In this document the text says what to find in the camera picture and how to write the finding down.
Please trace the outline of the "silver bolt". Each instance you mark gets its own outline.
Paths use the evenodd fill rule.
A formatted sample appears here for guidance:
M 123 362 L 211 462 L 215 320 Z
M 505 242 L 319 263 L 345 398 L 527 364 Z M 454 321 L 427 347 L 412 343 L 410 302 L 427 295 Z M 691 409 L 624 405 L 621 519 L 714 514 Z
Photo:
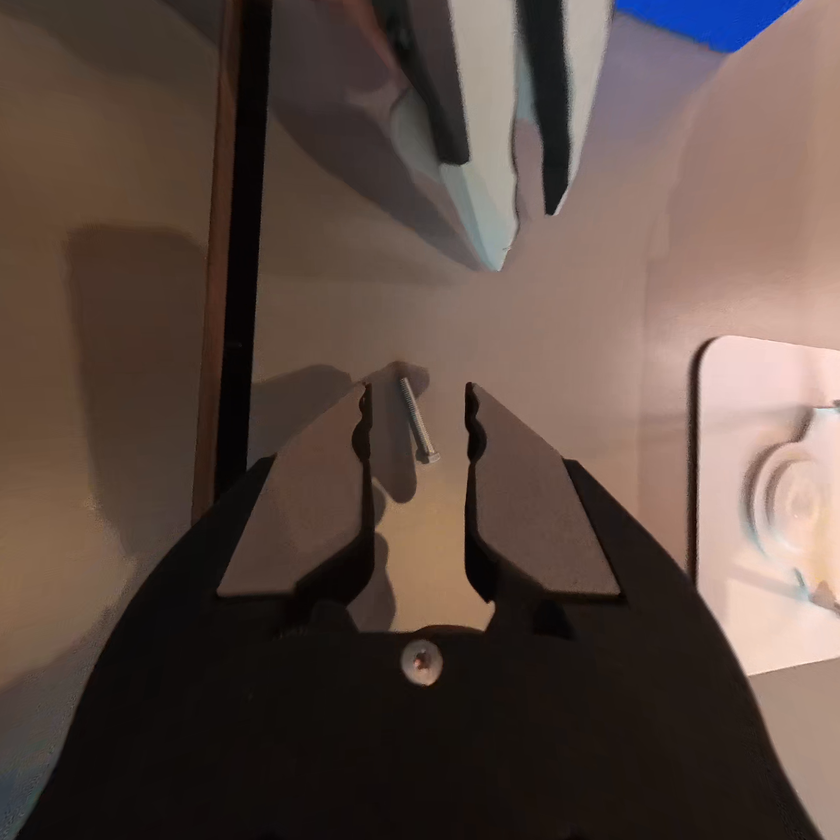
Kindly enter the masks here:
M 418 457 L 427 465 L 437 463 L 440 460 L 440 454 L 427 431 L 411 382 L 403 376 L 399 380 L 399 386 L 417 444 Z

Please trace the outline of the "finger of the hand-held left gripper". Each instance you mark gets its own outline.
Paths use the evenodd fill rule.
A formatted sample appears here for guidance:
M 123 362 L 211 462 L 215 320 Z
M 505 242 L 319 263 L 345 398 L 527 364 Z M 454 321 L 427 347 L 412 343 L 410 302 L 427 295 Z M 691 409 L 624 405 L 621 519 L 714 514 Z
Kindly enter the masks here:
M 469 160 L 439 171 L 477 258 L 499 271 L 518 231 L 517 9 L 510 1 L 454 1 L 449 11 Z
M 610 36 L 614 2 L 516 2 L 515 130 L 541 153 L 547 217 L 556 216 L 579 170 Z

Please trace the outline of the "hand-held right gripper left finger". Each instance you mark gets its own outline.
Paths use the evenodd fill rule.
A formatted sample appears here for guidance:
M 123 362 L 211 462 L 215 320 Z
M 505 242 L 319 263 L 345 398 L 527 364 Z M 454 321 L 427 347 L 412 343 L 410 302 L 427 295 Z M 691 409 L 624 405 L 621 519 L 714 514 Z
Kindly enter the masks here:
M 372 389 L 358 384 L 274 455 L 231 561 L 223 598 L 349 606 L 375 568 Z

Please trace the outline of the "blue plastic bin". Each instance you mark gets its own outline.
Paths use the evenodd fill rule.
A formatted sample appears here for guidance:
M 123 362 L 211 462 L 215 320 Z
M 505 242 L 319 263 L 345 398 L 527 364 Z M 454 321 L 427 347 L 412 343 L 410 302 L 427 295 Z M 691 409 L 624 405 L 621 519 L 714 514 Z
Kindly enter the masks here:
M 798 1 L 616 1 L 616 11 L 647 25 L 731 54 Z

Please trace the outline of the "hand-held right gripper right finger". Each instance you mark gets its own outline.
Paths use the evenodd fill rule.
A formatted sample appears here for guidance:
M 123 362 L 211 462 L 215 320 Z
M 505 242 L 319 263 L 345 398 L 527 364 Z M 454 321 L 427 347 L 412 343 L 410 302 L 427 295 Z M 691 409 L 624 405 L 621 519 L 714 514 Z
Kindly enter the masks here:
M 546 595 L 621 595 L 564 458 L 496 397 L 465 387 L 465 572 L 485 602 L 505 582 Z

